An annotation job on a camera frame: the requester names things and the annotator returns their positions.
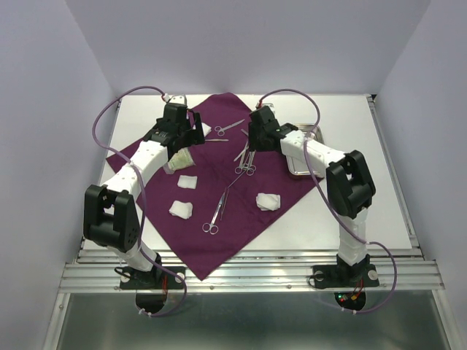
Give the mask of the steel forceps ring handled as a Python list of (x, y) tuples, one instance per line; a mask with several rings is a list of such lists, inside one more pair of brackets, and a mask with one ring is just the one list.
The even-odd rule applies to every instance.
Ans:
[(252, 176), (255, 173), (256, 167), (253, 164), (256, 151), (248, 152), (246, 158), (244, 159), (243, 168), (246, 172), (246, 175)]

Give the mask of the thin steel probe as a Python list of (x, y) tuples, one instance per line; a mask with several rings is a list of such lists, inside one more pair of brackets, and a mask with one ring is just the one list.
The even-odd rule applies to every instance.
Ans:
[(238, 176), (226, 187), (226, 189), (230, 189), (241, 177), (242, 175), (247, 172), (246, 169), (242, 169)]

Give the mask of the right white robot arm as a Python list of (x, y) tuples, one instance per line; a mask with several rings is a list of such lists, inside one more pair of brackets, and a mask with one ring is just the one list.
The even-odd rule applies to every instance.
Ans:
[(290, 123), (280, 125), (269, 106), (250, 113), (250, 149), (278, 151), (305, 163), (312, 176), (325, 180), (325, 203), (339, 223), (337, 279), (353, 284), (362, 276), (359, 265), (367, 255), (366, 220), (376, 193), (366, 159), (357, 150), (330, 148)]

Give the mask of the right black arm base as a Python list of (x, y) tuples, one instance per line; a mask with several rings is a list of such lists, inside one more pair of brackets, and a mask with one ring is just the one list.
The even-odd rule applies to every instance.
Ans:
[(379, 277), (369, 254), (354, 265), (348, 265), (337, 256), (335, 264), (313, 265), (307, 282), (316, 289), (359, 287), (360, 283), (363, 287), (378, 287)]

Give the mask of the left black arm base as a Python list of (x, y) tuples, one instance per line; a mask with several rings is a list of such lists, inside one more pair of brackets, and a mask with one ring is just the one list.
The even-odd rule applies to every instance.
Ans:
[(185, 275), (186, 268), (175, 265), (166, 267), (177, 278), (152, 265), (151, 271), (138, 271), (129, 266), (116, 267), (114, 272), (120, 277), (122, 290), (149, 290), (149, 289), (183, 289), (180, 277)]

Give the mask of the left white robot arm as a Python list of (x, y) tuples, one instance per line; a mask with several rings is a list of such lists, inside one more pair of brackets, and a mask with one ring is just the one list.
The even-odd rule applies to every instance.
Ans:
[(201, 115), (186, 105), (167, 103), (163, 116), (144, 135), (135, 153), (125, 156), (122, 168), (103, 185), (85, 191), (83, 235), (113, 251), (131, 268), (146, 287), (155, 287), (167, 270), (158, 254), (142, 241), (144, 220), (136, 212), (136, 200), (146, 204), (145, 185), (181, 149), (205, 143)]

